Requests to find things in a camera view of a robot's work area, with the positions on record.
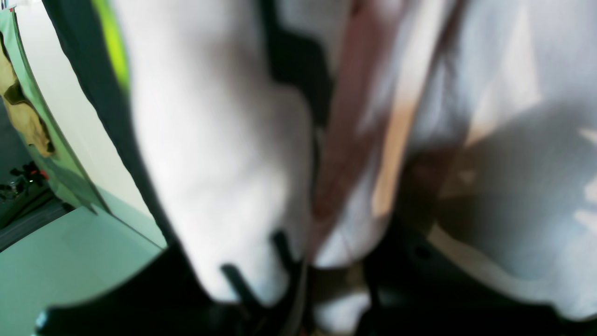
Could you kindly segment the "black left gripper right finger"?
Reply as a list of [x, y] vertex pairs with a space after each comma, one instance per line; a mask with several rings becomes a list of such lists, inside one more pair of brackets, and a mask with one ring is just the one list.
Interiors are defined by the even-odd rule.
[[365, 258], [370, 308], [357, 336], [594, 336], [546, 304], [518, 302], [473, 280], [397, 216]]

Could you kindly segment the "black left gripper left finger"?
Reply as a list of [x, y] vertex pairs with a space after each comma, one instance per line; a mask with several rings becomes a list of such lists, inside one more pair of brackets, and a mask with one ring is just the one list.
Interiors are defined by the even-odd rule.
[[303, 263], [293, 261], [286, 237], [271, 238], [290, 292], [272, 308], [257, 300], [237, 266], [224, 264], [239, 303], [212, 301], [176, 244], [104, 295], [42, 311], [37, 336], [294, 336], [300, 325]]

